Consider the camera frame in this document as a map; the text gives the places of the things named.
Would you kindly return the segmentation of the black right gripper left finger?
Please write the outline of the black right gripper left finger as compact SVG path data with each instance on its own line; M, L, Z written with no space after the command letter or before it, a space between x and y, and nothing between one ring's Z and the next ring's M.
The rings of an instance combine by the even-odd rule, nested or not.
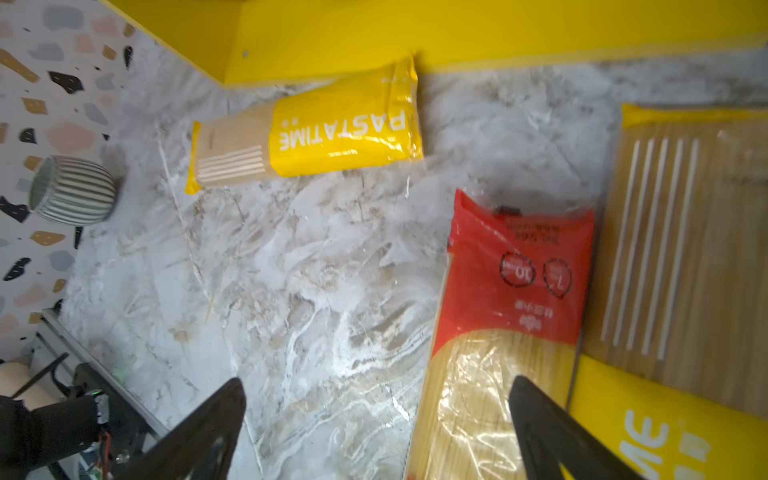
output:
M131 461L121 479L225 479L246 410L241 380L229 379L145 455Z

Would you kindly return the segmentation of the yellow shelf unit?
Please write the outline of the yellow shelf unit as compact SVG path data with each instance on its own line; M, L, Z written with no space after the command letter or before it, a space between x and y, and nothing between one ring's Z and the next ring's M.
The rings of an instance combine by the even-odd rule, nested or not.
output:
M310 82L414 55L422 73L763 46L763 1L113 1L227 86Z

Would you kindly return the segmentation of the red bottom spaghetti bag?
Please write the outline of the red bottom spaghetti bag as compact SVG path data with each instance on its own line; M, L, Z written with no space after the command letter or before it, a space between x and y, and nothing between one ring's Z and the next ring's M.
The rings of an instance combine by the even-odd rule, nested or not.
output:
M524 376L565 404L594 230L592 210L525 215L456 193L407 478L524 477L508 397Z

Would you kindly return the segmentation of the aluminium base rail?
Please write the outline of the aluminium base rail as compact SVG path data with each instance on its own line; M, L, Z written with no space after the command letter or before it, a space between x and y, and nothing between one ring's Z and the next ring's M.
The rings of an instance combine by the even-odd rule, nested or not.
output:
M29 376L49 397L65 401L100 391L109 396L108 433L83 451L33 472L41 478L116 479L148 453L167 428L140 404L64 326L54 309L45 309L31 344L24 350Z

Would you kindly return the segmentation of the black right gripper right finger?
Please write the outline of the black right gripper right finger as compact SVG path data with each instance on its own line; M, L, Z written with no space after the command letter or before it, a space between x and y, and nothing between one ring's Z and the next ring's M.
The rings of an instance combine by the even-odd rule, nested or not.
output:
M529 479L641 479L527 377L515 377L508 405Z

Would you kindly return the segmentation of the yellow Pastatime spaghetti bag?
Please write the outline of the yellow Pastatime spaghetti bag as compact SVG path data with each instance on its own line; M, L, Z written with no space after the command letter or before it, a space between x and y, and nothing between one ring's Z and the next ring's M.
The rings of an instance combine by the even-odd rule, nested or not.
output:
M767 475L767 112L626 105L571 415L647 479Z

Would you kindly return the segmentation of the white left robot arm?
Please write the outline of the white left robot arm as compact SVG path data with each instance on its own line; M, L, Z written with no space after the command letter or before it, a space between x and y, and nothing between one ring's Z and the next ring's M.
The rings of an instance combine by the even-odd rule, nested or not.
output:
M67 358L66 353L60 355L12 395L1 397L3 479L24 479L29 472L51 469L95 442L111 443L109 396L101 389L35 409L21 399L40 379L53 376Z

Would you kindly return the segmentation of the yellow spaghetti bag crosswise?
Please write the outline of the yellow spaghetti bag crosswise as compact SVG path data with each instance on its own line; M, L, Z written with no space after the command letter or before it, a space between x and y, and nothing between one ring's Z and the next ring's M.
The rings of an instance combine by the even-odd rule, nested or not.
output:
M415 60L192 128L188 195L251 181L387 166L423 157Z

